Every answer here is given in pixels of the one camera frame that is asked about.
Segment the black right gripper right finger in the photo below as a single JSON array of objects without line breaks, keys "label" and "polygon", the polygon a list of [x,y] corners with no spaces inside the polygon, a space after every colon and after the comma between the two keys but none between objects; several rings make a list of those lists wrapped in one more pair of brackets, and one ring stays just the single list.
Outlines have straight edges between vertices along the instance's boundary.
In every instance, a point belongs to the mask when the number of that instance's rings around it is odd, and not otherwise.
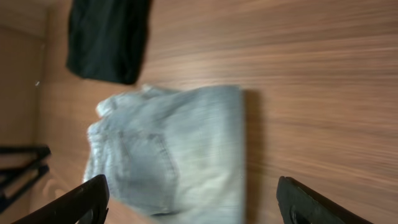
[{"label": "black right gripper right finger", "polygon": [[276,197],[285,224],[371,224],[291,177],[279,178]]}]

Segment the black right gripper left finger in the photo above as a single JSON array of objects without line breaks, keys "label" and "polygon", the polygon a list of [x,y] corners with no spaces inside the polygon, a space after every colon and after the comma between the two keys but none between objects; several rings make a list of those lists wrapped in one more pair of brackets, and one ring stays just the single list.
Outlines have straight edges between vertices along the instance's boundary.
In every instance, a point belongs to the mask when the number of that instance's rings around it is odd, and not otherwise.
[{"label": "black right gripper left finger", "polygon": [[104,224],[108,202],[108,183],[100,174],[12,224]]}]

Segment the black metal rack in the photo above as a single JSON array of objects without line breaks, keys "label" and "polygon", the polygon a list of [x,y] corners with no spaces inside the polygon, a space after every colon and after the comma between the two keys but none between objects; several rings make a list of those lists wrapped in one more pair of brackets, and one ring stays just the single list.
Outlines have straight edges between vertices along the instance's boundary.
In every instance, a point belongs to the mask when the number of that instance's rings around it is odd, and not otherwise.
[{"label": "black metal rack", "polygon": [[[6,154],[33,154],[34,159],[24,166],[8,167],[1,169],[1,213],[7,210],[24,193],[31,189],[46,173],[49,172],[49,166],[44,162],[51,155],[51,150],[46,145],[41,146],[1,146],[1,155]],[[7,196],[5,189],[16,183],[30,171],[36,171],[37,175],[28,180],[15,193]]]}]

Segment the folded black garment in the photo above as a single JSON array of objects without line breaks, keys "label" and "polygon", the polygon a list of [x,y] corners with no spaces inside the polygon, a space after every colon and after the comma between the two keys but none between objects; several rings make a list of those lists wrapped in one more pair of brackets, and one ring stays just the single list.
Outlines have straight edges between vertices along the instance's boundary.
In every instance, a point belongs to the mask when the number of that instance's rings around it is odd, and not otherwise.
[{"label": "folded black garment", "polygon": [[139,79],[150,0],[73,0],[66,66],[75,75],[124,85]]}]

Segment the light blue denim shorts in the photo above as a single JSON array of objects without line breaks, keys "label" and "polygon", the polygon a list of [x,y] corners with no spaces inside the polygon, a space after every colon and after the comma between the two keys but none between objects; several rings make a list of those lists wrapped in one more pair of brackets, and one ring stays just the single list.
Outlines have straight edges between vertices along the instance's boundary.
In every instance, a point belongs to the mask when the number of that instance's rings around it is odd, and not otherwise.
[{"label": "light blue denim shorts", "polygon": [[242,223],[243,91],[145,85],[97,105],[84,180],[103,174],[112,198],[156,223]]}]

